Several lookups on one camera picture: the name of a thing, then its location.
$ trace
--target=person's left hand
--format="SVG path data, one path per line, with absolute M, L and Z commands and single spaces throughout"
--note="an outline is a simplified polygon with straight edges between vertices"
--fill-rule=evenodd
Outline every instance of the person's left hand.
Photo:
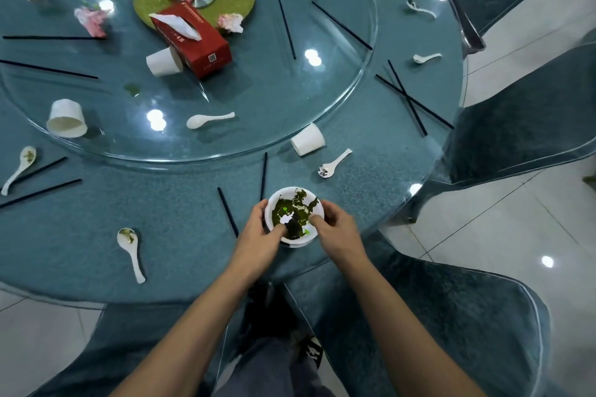
M 269 268 L 279 249 L 281 237 L 287 233 L 286 226 L 281 223 L 269 234 L 264 232 L 263 213 L 267 203 L 263 199 L 253 207 L 244 231 L 238 236 L 236 249 L 228 265 L 236 273 L 246 276 L 250 284 L 263 276 Z

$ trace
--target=white tissue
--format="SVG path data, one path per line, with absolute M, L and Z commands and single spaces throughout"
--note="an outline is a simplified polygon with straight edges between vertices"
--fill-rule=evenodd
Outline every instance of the white tissue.
M 152 13 L 149 15 L 149 17 L 153 17 L 157 20 L 162 21 L 164 24 L 168 24 L 176 32 L 180 33 L 185 38 L 194 39 L 195 41 L 201 41 L 201 35 L 199 35 L 198 32 L 180 16 L 158 15 Z

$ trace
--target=white ceramic spoon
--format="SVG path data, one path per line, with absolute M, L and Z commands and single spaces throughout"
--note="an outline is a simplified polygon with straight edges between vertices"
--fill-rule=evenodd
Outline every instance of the white ceramic spoon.
M 324 163 L 323 165 L 321 165 L 319 167 L 319 176 L 321 176 L 322 178 L 325 178 L 325 179 L 333 176 L 333 174 L 335 173 L 335 168 L 338 166 L 339 162 L 344 160 L 348 156 L 348 154 L 351 154 L 351 153 L 352 153 L 351 149 L 346 149 L 346 152 L 344 152 L 341 156 L 339 156 L 332 163 Z
M 435 19 L 437 18 L 437 15 L 434 11 L 425 10 L 424 8 L 418 8 L 418 5 L 416 5 L 416 2 L 414 2 L 413 0 L 408 0 L 406 3 L 411 10 L 419 11 L 420 13 L 428 13 Z
M 427 57 L 421 57 L 420 55 L 414 55 L 413 61 L 415 61 L 419 65 L 423 65 L 424 63 L 428 62 L 430 59 L 442 57 L 442 56 L 443 56 L 443 54 L 432 54 Z
M 141 267 L 139 267 L 139 238 L 137 234 L 130 228 L 122 228 L 118 231 L 118 245 L 130 254 L 132 260 L 132 268 L 135 271 L 135 277 L 139 284 L 144 283 L 147 279 L 143 276 Z
M 28 167 L 31 166 L 31 164 L 34 163 L 36 157 L 37 152 L 35 151 L 35 148 L 33 146 L 26 146 L 23 148 L 20 154 L 19 168 L 17 168 L 17 171 L 15 171 L 14 174 L 8 178 L 8 181 L 6 181 L 6 183 L 4 183 L 4 187 L 2 187 L 2 191 L 0 191 L 0 194 L 2 194 L 2 196 L 8 195 L 8 188 L 10 187 L 11 183 L 13 183 L 14 180 L 18 178 L 23 171 L 25 171 Z
M 189 129 L 198 129 L 206 122 L 216 121 L 218 119 L 229 119 L 229 118 L 233 118 L 235 116 L 236 116 L 236 114 L 234 112 L 227 114 L 227 115 L 221 115 L 221 116 L 194 115 L 188 119 L 187 127 Z

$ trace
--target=white paper cup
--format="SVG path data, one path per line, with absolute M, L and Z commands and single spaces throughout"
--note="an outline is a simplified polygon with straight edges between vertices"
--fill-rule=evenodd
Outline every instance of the white paper cup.
M 294 198 L 294 196 L 296 196 L 296 190 L 304 190 L 306 192 L 306 198 L 304 198 L 303 200 L 305 206 L 309 205 L 316 198 L 316 196 L 311 191 L 302 189 L 301 187 L 286 187 L 285 189 L 276 191 L 271 196 L 271 198 L 269 198 L 269 203 L 267 204 L 267 207 L 265 207 L 264 209 L 264 222 L 270 231 L 273 230 L 273 209 L 275 209 L 275 205 L 277 204 L 280 198 Z M 316 213 L 317 215 L 321 215 L 323 218 L 325 218 L 325 211 L 323 209 L 323 204 L 321 204 L 320 200 L 319 203 L 313 209 L 312 213 Z M 281 242 L 287 244 L 287 246 L 290 248 L 301 248 L 303 246 L 308 245 L 313 240 L 315 240 L 315 238 L 319 234 L 317 233 L 317 229 L 309 222 L 302 227 L 302 230 L 305 229 L 308 230 L 308 234 L 303 235 L 301 238 L 296 240 L 290 240 L 285 237 L 282 237 Z
M 325 145 L 323 134 L 312 122 L 290 140 L 299 156 L 313 152 Z
M 184 69 L 183 61 L 172 46 L 147 57 L 147 66 L 156 77 L 178 74 Z
M 46 127 L 51 134 L 64 138 L 77 138 L 87 133 L 83 109 L 70 99 L 60 99 L 52 104 Z

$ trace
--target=forearm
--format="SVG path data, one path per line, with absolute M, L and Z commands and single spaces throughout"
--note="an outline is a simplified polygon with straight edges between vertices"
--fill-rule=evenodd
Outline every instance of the forearm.
M 242 272 L 224 271 L 110 397 L 194 396 L 249 285 Z
M 441 349 L 367 258 L 348 259 L 338 266 L 354 289 L 400 395 L 485 395 Z

